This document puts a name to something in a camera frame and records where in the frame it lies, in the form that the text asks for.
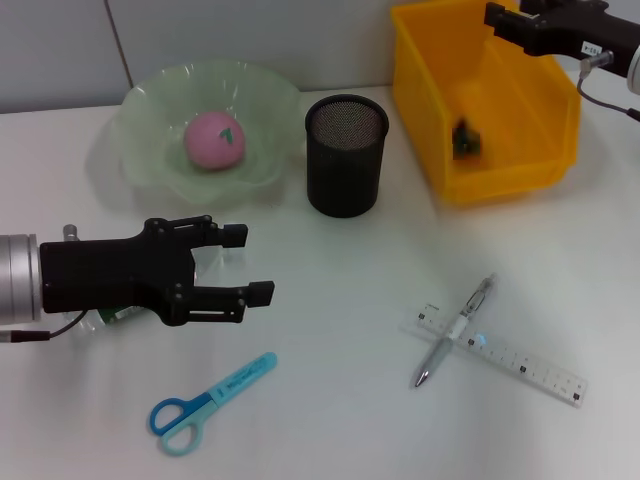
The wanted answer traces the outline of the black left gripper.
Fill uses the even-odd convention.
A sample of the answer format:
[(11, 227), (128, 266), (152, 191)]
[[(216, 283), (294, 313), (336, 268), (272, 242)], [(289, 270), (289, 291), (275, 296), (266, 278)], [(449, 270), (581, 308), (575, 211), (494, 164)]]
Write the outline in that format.
[(241, 287), (194, 286), (193, 248), (244, 248), (245, 224), (210, 215), (151, 218), (130, 238), (40, 245), (42, 306), (47, 313), (140, 306), (168, 326), (241, 323), (247, 308), (267, 307), (273, 281)]

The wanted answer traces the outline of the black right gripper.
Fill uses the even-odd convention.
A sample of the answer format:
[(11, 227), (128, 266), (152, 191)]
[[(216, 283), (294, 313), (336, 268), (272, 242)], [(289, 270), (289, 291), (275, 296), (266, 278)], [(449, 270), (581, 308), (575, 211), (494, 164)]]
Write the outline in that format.
[(530, 21), (498, 3), (487, 3), (484, 24), (493, 34), (525, 47), (531, 56), (564, 55), (582, 60), (606, 52), (612, 62), (605, 69), (628, 75), (639, 65), (639, 25), (609, 13), (607, 2), (521, 0), (520, 9), (534, 16), (536, 33), (526, 46)]

